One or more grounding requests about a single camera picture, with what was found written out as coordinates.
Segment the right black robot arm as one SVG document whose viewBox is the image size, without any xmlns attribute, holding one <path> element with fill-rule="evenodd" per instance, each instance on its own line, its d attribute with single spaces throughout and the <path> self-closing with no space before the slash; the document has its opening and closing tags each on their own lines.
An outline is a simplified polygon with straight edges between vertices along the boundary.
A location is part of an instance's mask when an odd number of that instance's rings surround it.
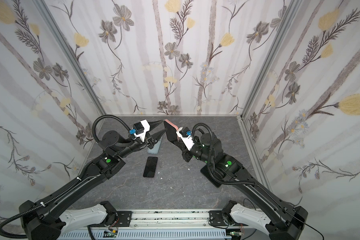
<svg viewBox="0 0 360 240">
<path fill-rule="evenodd" d="M 266 234 L 271 240 L 297 240 L 308 226 L 308 212 L 288 203 L 257 181 L 234 157 L 226 154 L 211 128 L 198 123 L 193 129 L 179 128 L 164 121 L 169 142 L 182 150 L 183 159 L 204 162 L 204 176 L 212 183 L 233 186 L 242 192 L 258 210 L 229 201 L 222 209 L 226 225 L 246 225 Z"/>
</svg>

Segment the light blue phone case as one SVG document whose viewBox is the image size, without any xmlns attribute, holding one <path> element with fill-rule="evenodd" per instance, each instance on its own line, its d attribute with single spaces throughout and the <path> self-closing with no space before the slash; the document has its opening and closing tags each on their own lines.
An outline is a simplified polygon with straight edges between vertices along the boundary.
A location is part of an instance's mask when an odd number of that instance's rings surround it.
<svg viewBox="0 0 360 240">
<path fill-rule="evenodd" d="M 161 146 L 161 142 L 162 142 L 162 138 L 160 138 L 158 140 L 158 142 L 154 145 L 154 147 L 152 149 L 148 149 L 147 153 L 148 154 L 152 154 L 152 155 L 156 155 L 158 154 L 159 150 L 160 150 L 160 146 Z"/>
</svg>

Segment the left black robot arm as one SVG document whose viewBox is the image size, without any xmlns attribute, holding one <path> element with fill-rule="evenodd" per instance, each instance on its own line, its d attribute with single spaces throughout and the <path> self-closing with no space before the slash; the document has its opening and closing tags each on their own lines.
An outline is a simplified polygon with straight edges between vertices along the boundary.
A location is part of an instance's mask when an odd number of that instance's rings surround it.
<svg viewBox="0 0 360 240">
<path fill-rule="evenodd" d="M 104 119 L 113 119 L 122 124 L 128 132 L 124 138 L 117 131 L 109 131 L 99 139 L 97 124 Z M 162 121 L 140 121 L 130 128 L 122 119 L 114 115 L 98 117 L 92 125 L 92 135 L 102 154 L 81 169 L 78 176 L 49 196 L 33 203 L 24 202 L 19 214 L 0 223 L 0 236 L 10 239 L 56 240 L 68 223 L 60 216 L 87 192 L 112 178 L 125 165 L 123 158 L 143 150 L 152 149 L 166 130 L 155 134 L 150 131 Z"/>
</svg>

